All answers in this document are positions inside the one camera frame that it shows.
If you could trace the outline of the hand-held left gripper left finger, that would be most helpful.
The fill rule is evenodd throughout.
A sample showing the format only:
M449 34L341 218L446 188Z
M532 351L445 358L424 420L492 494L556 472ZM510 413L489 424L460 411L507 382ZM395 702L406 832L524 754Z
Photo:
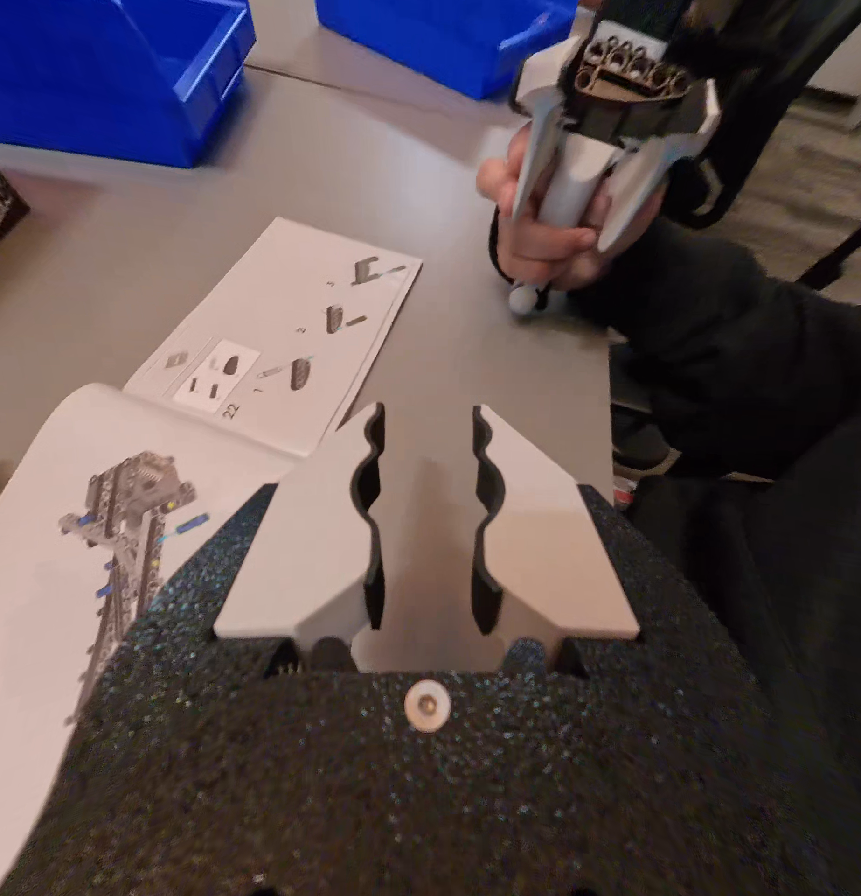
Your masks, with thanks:
M385 407L350 418L282 476L215 623L224 640L352 641L385 605L379 527Z

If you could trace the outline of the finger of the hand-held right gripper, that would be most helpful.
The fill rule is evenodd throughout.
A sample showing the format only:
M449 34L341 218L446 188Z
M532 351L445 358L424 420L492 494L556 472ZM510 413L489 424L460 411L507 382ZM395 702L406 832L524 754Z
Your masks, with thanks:
M582 51L583 38L572 36L528 56L517 73L510 104L531 120L529 137L519 173L512 211L525 211L539 178L556 151L559 120L567 104L570 75Z
M667 119L661 133L638 138L638 148L622 158L608 180L610 205L598 249L611 250L676 162L700 156L722 115L714 78L696 81Z

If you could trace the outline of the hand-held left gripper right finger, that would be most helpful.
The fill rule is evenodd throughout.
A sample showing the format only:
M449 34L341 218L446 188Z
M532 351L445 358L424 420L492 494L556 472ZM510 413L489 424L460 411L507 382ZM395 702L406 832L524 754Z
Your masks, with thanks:
M500 641L634 641L640 624L575 480L487 405L472 409L472 616Z

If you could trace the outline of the black curved toy piece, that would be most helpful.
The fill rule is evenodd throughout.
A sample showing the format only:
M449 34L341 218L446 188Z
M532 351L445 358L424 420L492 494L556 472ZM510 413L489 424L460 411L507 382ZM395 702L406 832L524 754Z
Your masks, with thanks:
M634 132L668 117L689 93L693 78L662 56L654 42L627 33L587 39L565 103L571 128L615 141L627 126Z

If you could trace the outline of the person's right forearm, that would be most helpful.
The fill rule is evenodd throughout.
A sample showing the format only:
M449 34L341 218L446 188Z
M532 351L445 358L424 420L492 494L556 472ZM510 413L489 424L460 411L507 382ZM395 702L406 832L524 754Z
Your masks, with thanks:
M627 340L655 424L691 460L775 478L861 414L861 306L732 242L658 218L571 300Z

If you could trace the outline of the person's right hand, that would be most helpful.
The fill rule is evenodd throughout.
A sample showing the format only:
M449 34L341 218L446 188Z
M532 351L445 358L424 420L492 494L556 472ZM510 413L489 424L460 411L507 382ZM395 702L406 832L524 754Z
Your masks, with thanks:
M481 163L476 177L480 196L493 202L498 212L497 235L493 239L495 261L505 278L536 287L551 286L571 292L601 279L611 264L649 229L660 213L669 177L663 177L623 235L608 250L598 245L609 209L606 185L601 185L577 226L558 229L536 218L537 199L525 212L513 216L514 196L529 140L530 125L512 136L507 152Z

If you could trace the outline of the blue plastic bin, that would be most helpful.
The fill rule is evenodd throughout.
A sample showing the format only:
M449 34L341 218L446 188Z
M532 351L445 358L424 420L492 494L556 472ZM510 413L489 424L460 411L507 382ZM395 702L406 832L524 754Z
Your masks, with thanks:
M502 93L535 52L568 38L576 2L317 1L319 23L474 99Z
M255 42L247 2L0 1L0 143L193 168Z

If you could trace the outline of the black office chair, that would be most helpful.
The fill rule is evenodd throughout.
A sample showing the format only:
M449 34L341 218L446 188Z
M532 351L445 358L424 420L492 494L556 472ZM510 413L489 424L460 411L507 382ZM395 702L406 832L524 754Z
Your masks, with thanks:
M823 290L834 284L844 273L850 257L861 249L861 225L832 252L819 259L801 275L797 283L813 290Z

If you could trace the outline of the toy building instruction booklet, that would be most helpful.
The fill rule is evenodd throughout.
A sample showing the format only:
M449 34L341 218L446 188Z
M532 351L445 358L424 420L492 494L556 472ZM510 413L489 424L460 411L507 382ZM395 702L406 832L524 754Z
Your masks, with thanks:
M41 427L0 495L0 885L123 638L336 430L421 268L276 218L121 390Z

